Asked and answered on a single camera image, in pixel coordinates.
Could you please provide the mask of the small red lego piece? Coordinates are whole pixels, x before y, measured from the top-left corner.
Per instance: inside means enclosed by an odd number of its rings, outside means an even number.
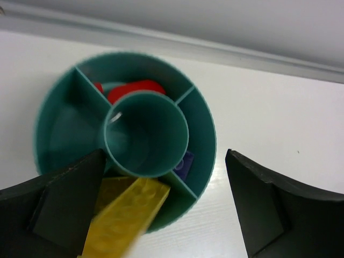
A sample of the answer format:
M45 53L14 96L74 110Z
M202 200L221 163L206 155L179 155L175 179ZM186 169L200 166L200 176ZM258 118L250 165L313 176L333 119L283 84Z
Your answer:
M103 86L100 82L94 82L94 86L96 87L96 89L101 93L103 94L104 93L104 89L103 89Z

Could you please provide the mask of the red lego brick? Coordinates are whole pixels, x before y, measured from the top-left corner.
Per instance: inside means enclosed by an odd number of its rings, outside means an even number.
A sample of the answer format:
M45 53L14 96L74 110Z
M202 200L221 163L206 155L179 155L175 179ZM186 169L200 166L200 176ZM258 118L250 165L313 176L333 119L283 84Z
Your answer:
M107 100L111 104L114 104L125 95L137 91L153 91L163 95L166 94L165 89L159 83L152 80L141 80L116 86L115 88L111 89L108 93Z

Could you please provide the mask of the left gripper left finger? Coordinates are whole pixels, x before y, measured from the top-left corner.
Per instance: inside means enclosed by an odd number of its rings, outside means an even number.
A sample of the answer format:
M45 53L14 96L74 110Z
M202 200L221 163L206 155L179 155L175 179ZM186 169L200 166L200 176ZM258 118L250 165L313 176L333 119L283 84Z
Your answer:
M1 257L77 257L94 216L102 149L1 190Z

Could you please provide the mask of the long yellow lego brick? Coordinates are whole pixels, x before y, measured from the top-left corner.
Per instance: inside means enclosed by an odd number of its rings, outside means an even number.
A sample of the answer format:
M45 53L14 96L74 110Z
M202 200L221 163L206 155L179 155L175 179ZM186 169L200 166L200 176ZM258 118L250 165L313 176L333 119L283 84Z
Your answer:
M102 180L82 257L124 257L150 227L170 186L150 178Z

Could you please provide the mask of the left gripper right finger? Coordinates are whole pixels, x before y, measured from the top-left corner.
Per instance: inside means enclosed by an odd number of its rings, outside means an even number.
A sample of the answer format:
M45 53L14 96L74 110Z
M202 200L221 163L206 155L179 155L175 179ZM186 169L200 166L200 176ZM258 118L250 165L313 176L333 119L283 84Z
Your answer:
M248 257L343 257L343 194L235 150L227 151L225 163Z

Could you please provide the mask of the purple lego brick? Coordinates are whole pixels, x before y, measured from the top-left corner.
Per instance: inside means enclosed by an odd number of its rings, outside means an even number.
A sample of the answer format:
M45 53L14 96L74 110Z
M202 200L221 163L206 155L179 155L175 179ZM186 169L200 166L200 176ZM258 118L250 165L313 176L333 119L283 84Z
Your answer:
M194 158L195 156L192 152L186 151L179 164L173 169L173 174L184 183L187 181L187 177L193 165Z

